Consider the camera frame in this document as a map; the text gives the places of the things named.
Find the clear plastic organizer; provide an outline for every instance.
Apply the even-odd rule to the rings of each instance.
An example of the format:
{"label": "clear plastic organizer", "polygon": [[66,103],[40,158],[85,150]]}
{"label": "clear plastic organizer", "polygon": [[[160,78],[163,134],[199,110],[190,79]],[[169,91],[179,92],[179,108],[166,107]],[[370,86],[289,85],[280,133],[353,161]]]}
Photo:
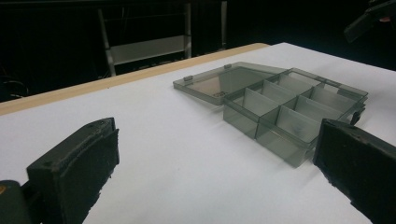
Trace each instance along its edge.
{"label": "clear plastic organizer", "polygon": [[309,158],[322,119],[355,124],[367,92],[292,68],[224,97],[223,118],[294,167]]}
{"label": "clear plastic organizer", "polygon": [[297,68],[253,63],[187,76],[174,88],[224,105],[225,121],[294,167],[313,155],[322,119],[355,124],[368,94]]}

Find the white table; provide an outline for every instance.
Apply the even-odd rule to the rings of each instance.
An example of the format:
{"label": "white table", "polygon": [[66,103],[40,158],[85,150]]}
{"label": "white table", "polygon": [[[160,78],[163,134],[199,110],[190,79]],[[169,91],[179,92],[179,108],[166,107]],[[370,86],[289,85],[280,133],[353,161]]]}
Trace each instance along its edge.
{"label": "white table", "polygon": [[297,67],[368,91],[357,126],[396,145],[396,72],[290,44],[258,48],[0,117],[0,179],[114,117],[120,165],[84,223],[370,223],[310,161],[297,169],[172,82],[227,63]]}

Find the dark background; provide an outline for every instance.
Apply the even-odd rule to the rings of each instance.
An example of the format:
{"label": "dark background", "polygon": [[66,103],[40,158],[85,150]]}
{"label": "dark background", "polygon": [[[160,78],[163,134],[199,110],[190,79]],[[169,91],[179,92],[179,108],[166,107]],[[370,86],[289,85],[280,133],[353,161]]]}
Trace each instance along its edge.
{"label": "dark background", "polygon": [[[191,4],[192,56],[221,49],[220,3]],[[120,20],[122,7],[128,20]],[[396,70],[396,35],[389,23],[347,43],[344,29],[368,7],[367,1],[230,0],[227,45],[288,42],[360,63]],[[20,81],[37,94],[89,82],[108,74],[98,7],[0,8],[0,76]],[[103,7],[111,45],[184,34],[181,3]],[[183,54],[126,64],[181,60]],[[11,91],[18,87],[9,87]]]}

